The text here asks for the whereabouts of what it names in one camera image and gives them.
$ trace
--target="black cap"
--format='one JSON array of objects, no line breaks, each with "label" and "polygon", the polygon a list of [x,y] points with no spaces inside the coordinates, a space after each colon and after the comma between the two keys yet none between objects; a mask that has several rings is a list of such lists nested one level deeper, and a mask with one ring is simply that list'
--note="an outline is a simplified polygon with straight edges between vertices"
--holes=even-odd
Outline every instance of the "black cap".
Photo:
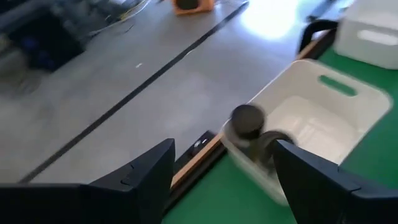
[{"label": "black cap", "polygon": [[240,105],[231,114],[231,125],[239,138],[253,140],[260,136],[265,114],[253,105]]}]

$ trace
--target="black equipment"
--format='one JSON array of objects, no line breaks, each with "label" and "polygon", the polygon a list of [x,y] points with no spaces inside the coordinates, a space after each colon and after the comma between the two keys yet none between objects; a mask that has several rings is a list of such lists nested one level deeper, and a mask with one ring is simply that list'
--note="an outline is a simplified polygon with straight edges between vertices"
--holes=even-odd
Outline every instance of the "black equipment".
[{"label": "black equipment", "polygon": [[6,223],[160,224],[170,193],[174,139],[86,184],[2,184]]},{"label": "black equipment", "polygon": [[274,163],[298,224],[398,223],[398,190],[351,174],[286,141]]}]

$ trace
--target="white container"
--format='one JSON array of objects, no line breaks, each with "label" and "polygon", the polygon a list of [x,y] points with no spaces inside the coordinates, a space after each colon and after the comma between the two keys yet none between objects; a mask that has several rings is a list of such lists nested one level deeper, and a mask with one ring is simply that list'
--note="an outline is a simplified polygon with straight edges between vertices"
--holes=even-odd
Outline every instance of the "white container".
[{"label": "white container", "polygon": [[[348,86],[355,95],[322,83],[325,76]],[[264,131],[282,130],[302,149],[336,164],[343,162],[392,104],[382,91],[311,60],[294,62],[250,102],[268,114]],[[236,148],[226,137],[231,136],[230,130],[227,121],[221,142],[235,163],[277,203],[287,205],[277,177],[269,176]]]},{"label": "white container", "polygon": [[398,1],[355,1],[339,24],[335,51],[382,68],[398,69]]}]

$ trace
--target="white plastic basket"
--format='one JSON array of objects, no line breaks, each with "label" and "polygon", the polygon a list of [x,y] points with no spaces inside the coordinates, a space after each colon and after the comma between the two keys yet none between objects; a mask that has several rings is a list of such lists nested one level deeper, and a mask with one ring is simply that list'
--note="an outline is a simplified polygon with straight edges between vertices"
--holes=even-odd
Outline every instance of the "white plastic basket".
[{"label": "white plastic basket", "polygon": [[[320,81],[320,77],[350,87],[348,96]],[[341,164],[355,145],[391,107],[389,96],[374,87],[311,60],[294,62],[251,101],[267,113],[264,131],[282,130],[302,149]],[[268,176],[226,137],[221,142],[235,163],[277,203],[287,205],[279,181]]]},{"label": "white plastic basket", "polygon": [[340,22],[335,50],[382,68],[398,69],[398,1],[355,1]]}]

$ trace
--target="gray floor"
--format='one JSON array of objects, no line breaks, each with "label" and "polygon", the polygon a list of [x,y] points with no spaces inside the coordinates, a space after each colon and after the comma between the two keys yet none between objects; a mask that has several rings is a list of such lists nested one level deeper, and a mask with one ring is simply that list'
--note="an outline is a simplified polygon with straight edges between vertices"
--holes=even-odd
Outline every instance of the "gray floor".
[{"label": "gray floor", "polygon": [[[33,182],[91,182],[165,138],[181,155],[294,59],[305,16],[320,1],[252,0]],[[168,1],[153,1],[33,93],[0,98],[0,181],[20,180],[239,5],[223,0],[213,13],[175,17]]]}]

